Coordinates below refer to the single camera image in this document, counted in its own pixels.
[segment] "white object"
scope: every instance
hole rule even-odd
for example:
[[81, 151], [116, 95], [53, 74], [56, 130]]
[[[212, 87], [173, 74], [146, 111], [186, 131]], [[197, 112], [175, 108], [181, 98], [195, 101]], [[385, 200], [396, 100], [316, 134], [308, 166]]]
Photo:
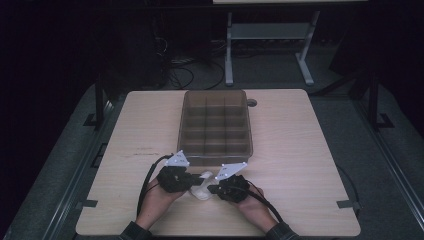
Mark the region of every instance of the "white object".
[[205, 180], [200, 186], [193, 186], [190, 188], [190, 193], [193, 194], [199, 200], [208, 200], [212, 197], [212, 193], [209, 192], [209, 185], [218, 185], [218, 181], [213, 177], [213, 173], [210, 171], [206, 171], [202, 173], [200, 178], [204, 178]]
[[190, 163], [187, 161], [187, 158], [185, 157], [183, 150], [180, 150], [174, 156], [166, 160], [165, 166], [188, 167], [190, 166]]
[[218, 175], [215, 177], [216, 180], [227, 179], [243, 168], [247, 167], [247, 163], [232, 163], [232, 164], [222, 164], [222, 168], [219, 170]]

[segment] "metal stand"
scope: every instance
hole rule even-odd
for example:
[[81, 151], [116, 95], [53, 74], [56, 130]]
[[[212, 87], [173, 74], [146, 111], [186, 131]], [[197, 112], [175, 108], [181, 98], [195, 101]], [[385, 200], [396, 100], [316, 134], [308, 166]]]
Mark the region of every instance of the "metal stand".
[[225, 84], [233, 86], [233, 66], [231, 61], [231, 41], [235, 39], [304, 39], [305, 44], [300, 53], [296, 53], [306, 85], [313, 85], [311, 73], [305, 59], [315, 32], [320, 12], [314, 12], [309, 23], [232, 23], [232, 13], [228, 13], [227, 53], [225, 56]]
[[101, 87], [100, 82], [101, 79], [99, 77], [99, 79], [97, 79], [97, 82], [94, 84], [96, 94], [96, 114], [89, 114], [84, 122], [84, 126], [95, 126], [94, 131], [99, 130], [104, 119], [103, 89]]
[[353, 100], [360, 100], [367, 90], [369, 90], [368, 96], [368, 122], [378, 132], [380, 128], [393, 128], [394, 125], [390, 121], [389, 117], [385, 113], [380, 113], [380, 117], [383, 122], [378, 122], [378, 78], [375, 73], [370, 73], [365, 68], [358, 69], [357, 71], [347, 75], [346, 77], [330, 84], [329, 86], [313, 93], [309, 93], [310, 97], [324, 96], [327, 93], [343, 86], [344, 84], [354, 80], [352, 88], [349, 91], [349, 97]]

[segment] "table leg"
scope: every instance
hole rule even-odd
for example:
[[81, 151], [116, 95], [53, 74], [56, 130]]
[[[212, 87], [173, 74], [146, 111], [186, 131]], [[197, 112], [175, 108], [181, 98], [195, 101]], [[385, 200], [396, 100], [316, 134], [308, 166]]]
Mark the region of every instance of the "table leg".
[[306, 85], [314, 85], [314, 80], [312, 79], [311, 73], [309, 72], [308, 66], [306, 65], [305, 59], [306, 54], [308, 53], [309, 46], [311, 45], [312, 37], [314, 36], [315, 27], [318, 21], [320, 11], [315, 11], [312, 16], [311, 23], [308, 28], [308, 32], [305, 37], [305, 45], [300, 53], [296, 53], [296, 60], [299, 64], [300, 71], [302, 72], [303, 78], [305, 79]]
[[225, 85], [232, 87], [233, 81], [233, 63], [231, 61], [231, 18], [232, 13], [228, 13], [227, 23], [227, 54], [225, 56]]

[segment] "person's left hand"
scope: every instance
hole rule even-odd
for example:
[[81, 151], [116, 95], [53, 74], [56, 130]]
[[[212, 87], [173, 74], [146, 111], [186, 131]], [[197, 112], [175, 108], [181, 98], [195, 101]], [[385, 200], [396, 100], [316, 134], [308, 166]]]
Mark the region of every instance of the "person's left hand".
[[158, 184], [158, 180], [155, 178], [147, 185], [148, 192], [141, 205], [140, 214], [135, 221], [145, 230], [149, 230], [168, 210], [169, 206], [185, 193], [168, 193]]

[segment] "metal frame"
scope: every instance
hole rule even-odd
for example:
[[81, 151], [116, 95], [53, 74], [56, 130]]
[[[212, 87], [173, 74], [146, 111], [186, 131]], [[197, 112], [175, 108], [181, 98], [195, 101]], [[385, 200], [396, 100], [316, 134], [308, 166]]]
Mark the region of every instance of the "metal frame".
[[97, 82], [94, 84], [95, 94], [96, 94], [96, 114], [90, 114], [85, 120], [84, 126], [94, 126], [94, 131], [98, 131], [104, 120], [104, 102], [103, 102], [103, 88], [101, 85], [101, 78], [97, 79]]
[[304, 39], [305, 44], [301, 52], [296, 53], [296, 60], [306, 85], [314, 85], [309, 68], [306, 64], [306, 55], [314, 36], [320, 11], [315, 11], [309, 23], [255, 23], [234, 24], [232, 13], [228, 13], [227, 22], [227, 53], [225, 56], [225, 84], [234, 85], [233, 64], [231, 60], [231, 43], [234, 39]]
[[365, 122], [365, 126], [370, 135], [374, 139], [375, 143], [379, 147], [381, 153], [386, 160], [387, 168], [391, 173], [399, 191], [404, 197], [406, 203], [411, 209], [412, 214], [420, 225], [421, 229], [424, 230], [424, 204], [421, 199], [418, 197], [412, 185], [409, 183], [408, 178], [405, 173], [402, 171], [401, 167], [398, 164], [398, 160], [390, 151], [390, 147], [387, 145], [381, 133], [376, 129], [375, 126], [369, 122], [369, 109], [367, 109], [359, 102], [353, 101], [356, 111], [361, 116], [362, 120]]
[[49, 226], [44, 232], [42, 239], [57, 239], [58, 234], [65, 222], [65, 219], [68, 216], [68, 213], [72, 207], [72, 203], [76, 198], [76, 194], [78, 193], [82, 176], [84, 175], [86, 169], [90, 167], [92, 159], [97, 155], [96, 146], [99, 143], [100, 139], [106, 134], [106, 127], [110, 121], [109, 116], [111, 115], [114, 109], [113, 105], [109, 101], [107, 101], [106, 105], [96, 106], [96, 108], [99, 108], [99, 107], [102, 108], [101, 110], [102, 119], [104, 119], [104, 121], [102, 120], [102, 123], [104, 124], [99, 123], [98, 125], [95, 125], [96, 127], [98, 126], [98, 129], [94, 130], [94, 133], [90, 139], [90, 143], [87, 146], [87, 149], [84, 152], [83, 157], [78, 163], [75, 169], [75, 172], [68, 186], [66, 187], [66, 190], [62, 198], [57, 204], [54, 215], [49, 223]]

